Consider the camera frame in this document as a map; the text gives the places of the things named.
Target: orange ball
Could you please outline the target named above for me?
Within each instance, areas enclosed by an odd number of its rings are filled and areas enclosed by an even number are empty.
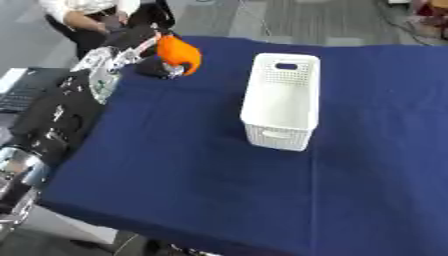
[[[198,48],[172,35],[163,36],[158,41],[157,55],[171,66],[190,64],[190,69],[184,74],[186,76],[196,72],[202,62],[202,54]]]

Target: white shirt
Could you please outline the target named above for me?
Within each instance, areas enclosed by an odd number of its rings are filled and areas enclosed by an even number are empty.
[[[45,11],[60,23],[69,11],[80,11],[84,14],[97,13],[114,6],[129,16],[140,7],[140,0],[39,0]]]

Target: blue cloth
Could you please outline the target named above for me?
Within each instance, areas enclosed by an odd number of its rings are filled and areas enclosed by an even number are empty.
[[[51,209],[225,255],[448,254],[448,51],[190,37],[193,76],[125,71]],[[239,113],[257,53],[322,59],[306,152],[249,145]]]

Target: laptop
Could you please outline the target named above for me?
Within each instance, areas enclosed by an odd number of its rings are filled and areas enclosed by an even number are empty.
[[[19,114],[50,86],[60,83],[63,68],[12,68],[0,78],[0,113]]]

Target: silver metal joint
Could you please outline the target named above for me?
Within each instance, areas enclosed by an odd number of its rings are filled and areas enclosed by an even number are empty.
[[[0,241],[29,216],[49,167],[14,147],[0,149]]]

